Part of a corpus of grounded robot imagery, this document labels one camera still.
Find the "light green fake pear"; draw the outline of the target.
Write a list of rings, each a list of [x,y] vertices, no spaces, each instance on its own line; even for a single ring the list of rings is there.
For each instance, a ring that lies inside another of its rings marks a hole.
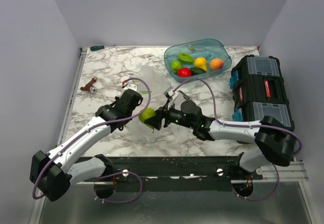
[[[154,128],[148,124],[145,123],[145,121],[149,118],[152,118],[153,116],[155,116],[155,110],[152,108],[147,108],[146,110],[144,110],[139,116],[139,120],[142,124],[144,124],[145,126],[147,126],[148,128],[152,129],[152,131],[154,132]]]

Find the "clear plastic bag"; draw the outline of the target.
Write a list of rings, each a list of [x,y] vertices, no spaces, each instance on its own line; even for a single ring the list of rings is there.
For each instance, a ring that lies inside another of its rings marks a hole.
[[[144,65],[141,67],[137,78],[146,82],[150,88],[151,100],[148,108],[156,111],[159,107],[163,106],[166,101],[164,91],[171,86],[165,74],[153,66]],[[144,143],[154,142],[160,135],[159,131],[154,130],[153,132],[152,129],[142,124],[138,116],[126,125],[126,129],[134,139]]]

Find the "red fake fruit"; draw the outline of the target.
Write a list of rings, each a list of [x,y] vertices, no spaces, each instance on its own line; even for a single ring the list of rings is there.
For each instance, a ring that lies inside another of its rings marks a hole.
[[[192,76],[192,72],[188,67],[183,67],[177,71],[177,76],[179,77],[190,77]]]

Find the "green fake fruit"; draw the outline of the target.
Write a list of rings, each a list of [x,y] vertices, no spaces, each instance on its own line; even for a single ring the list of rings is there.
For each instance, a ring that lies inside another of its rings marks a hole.
[[[177,73],[182,68],[182,64],[180,61],[174,60],[171,62],[170,68],[173,71],[173,73]]]

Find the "dark green fake avocado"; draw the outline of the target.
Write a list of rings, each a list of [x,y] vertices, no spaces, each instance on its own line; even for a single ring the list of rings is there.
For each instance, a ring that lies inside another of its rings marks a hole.
[[[191,71],[192,76],[202,74],[202,73],[206,73],[206,71],[204,69],[199,68],[199,67],[191,67],[189,70]]]

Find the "green fake starfruit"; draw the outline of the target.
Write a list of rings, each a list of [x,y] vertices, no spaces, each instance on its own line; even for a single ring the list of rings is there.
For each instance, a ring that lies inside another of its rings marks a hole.
[[[194,58],[187,53],[179,53],[178,61],[184,64],[192,64],[194,62]]]

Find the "yellow fake fruit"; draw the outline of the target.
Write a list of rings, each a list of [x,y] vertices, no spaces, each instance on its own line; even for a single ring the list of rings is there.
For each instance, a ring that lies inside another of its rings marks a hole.
[[[199,67],[207,71],[207,60],[204,57],[198,57],[194,61],[194,67]]]

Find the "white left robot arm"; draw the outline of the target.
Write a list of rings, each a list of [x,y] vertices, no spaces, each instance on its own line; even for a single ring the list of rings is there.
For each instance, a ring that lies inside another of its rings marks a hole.
[[[109,180],[112,168],[103,159],[94,157],[83,163],[77,163],[77,160],[102,138],[116,129],[122,130],[142,101],[138,92],[125,89],[113,103],[101,106],[94,117],[65,143],[47,153],[36,152],[31,160],[29,177],[34,188],[50,201],[56,201],[74,182],[94,177]]]

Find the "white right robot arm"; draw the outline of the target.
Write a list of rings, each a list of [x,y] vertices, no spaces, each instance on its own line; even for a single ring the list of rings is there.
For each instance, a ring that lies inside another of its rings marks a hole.
[[[296,137],[273,117],[265,116],[252,122],[217,120],[203,115],[202,109],[192,100],[183,102],[180,109],[162,106],[144,123],[156,130],[174,123],[192,129],[193,135],[200,140],[255,144],[256,147],[242,153],[233,166],[233,174],[238,179],[245,179],[257,168],[268,164],[289,166],[296,144]]]

